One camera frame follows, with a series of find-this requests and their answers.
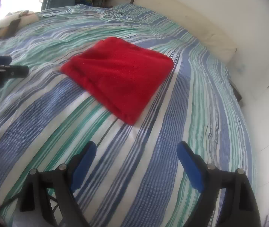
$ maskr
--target blue gripper pad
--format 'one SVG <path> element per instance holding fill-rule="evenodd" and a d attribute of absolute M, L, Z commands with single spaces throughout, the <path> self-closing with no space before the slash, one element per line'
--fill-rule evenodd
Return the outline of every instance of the blue gripper pad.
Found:
<path fill-rule="evenodd" d="M 70 186 L 71 192 L 75 192 L 76 189 L 79 189 L 88 173 L 88 170 L 96 156 L 97 146 L 95 144 L 90 145 L 89 149 L 83 156 L 81 162 L 75 169 L 72 175 L 72 185 Z"/>
<path fill-rule="evenodd" d="M 203 176 L 194 162 L 194 158 L 190 156 L 187 149 L 190 149 L 189 146 L 187 145 L 187 148 L 185 148 L 183 142 L 180 142 L 176 148 L 177 156 L 189 178 L 192 187 L 201 193 L 204 190 Z"/>

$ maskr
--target pillow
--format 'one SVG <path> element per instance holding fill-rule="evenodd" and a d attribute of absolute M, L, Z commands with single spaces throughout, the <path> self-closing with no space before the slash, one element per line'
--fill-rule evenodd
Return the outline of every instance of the pillow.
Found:
<path fill-rule="evenodd" d="M 223 63 L 236 52 L 235 43 L 211 21 L 177 0 L 134 0 L 139 5 L 162 15 L 188 30 Z"/>

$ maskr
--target metal screw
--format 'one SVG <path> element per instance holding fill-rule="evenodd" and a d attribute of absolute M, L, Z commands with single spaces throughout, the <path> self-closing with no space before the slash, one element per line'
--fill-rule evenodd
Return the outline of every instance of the metal screw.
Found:
<path fill-rule="evenodd" d="M 214 164 L 208 164 L 207 167 L 209 170 L 214 170 L 216 168 Z"/>
<path fill-rule="evenodd" d="M 34 175 L 37 172 L 37 169 L 30 169 L 29 174 Z"/>
<path fill-rule="evenodd" d="M 66 164 L 59 165 L 59 170 L 64 171 L 67 168 Z"/>
<path fill-rule="evenodd" d="M 238 169 L 237 169 L 237 172 L 238 172 L 239 174 L 244 174 L 244 173 L 245 173 L 245 171 L 244 171 L 242 168 L 238 168 Z"/>

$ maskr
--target folded fabric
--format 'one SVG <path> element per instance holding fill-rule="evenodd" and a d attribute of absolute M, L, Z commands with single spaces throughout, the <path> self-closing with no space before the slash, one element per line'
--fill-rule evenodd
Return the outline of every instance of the folded fabric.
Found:
<path fill-rule="evenodd" d="M 72 57 L 61 71 L 133 125 L 173 65 L 164 54 L 109 37 Z"/>

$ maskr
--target striped bedsheet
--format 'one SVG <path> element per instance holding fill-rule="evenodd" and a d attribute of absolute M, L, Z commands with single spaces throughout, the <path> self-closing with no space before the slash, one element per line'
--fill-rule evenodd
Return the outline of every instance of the striped bedsheet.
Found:
<path fill-rule="evenodd" d="M 178 161 L 180 141 L 222 170 L 243 168 L 255 187 L 249 135 L 228 71 L 184 28 L 132 4 L 77 5 L 39 16 L 0 41 L 0 55 L 30 68 L 27 78 L 0 88 L 0 205 L 21 189 L 31 168 L 52 170 L 90 140 L 97 155 L 74 195 L 93 227 L 182 226 L 199 194 Z M 109 36 L 174 61 L 134 126 L 59 71 L 71 56 Z M 9 226 L 15 205 L 0 212 Z M 210 226 L 221 205 L 220 194 Z M 60 221 L 58 209 L 55 216 Z"/>

